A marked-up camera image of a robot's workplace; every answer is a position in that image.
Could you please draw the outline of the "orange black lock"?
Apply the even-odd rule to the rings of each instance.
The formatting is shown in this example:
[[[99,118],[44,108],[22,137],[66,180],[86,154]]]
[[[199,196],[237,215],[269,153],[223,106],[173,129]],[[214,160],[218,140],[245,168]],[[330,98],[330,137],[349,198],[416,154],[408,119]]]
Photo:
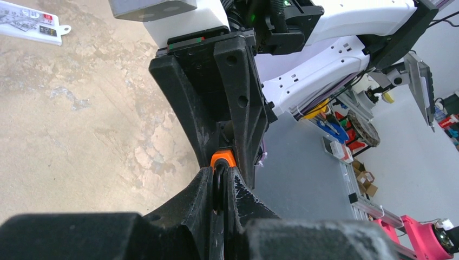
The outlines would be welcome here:
[[[230,167],[236,167],[234,154],[230,149],[218,150],[211,157],[213,170],[212,203],[216,214],[223,212],[224,207],[224,173]]]

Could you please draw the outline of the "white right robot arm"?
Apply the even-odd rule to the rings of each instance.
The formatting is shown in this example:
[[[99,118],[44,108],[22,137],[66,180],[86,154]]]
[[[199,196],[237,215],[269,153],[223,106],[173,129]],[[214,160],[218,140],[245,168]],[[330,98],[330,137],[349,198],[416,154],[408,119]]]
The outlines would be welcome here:
[[[270,123],[405,56],[439,9],[431,1],[198,1],[149,23],[149,72],[199,165],[231,149],[245,183]]]

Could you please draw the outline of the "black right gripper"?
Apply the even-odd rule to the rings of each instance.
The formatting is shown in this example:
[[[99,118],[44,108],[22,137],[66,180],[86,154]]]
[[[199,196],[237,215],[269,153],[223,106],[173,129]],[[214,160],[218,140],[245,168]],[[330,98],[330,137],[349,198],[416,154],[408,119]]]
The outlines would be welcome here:
[[[217,123],[233,126],[234,153],[246,185],[255,187],[255,165],[268,128],[267,105],[254,63],[252,29],[180,36],[149,72],[177,116],[200,167],[217,150]]]

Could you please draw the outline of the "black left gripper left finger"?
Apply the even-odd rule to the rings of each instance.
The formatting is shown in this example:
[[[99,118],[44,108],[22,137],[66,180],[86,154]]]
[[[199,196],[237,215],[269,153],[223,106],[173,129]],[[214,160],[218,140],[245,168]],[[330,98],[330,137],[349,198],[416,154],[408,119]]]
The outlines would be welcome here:
[[[1,259],[206,259],[213,171],[153,212],[20,214],[1,225]]]

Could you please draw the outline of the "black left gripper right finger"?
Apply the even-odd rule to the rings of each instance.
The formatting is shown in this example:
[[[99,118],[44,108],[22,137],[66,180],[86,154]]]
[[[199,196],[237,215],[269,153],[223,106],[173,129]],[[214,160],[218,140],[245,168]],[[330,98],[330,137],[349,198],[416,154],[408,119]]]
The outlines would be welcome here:
[[[374,223],[281,219],[245,185],[237,167],[224,173],[225,259],[399,259]]]

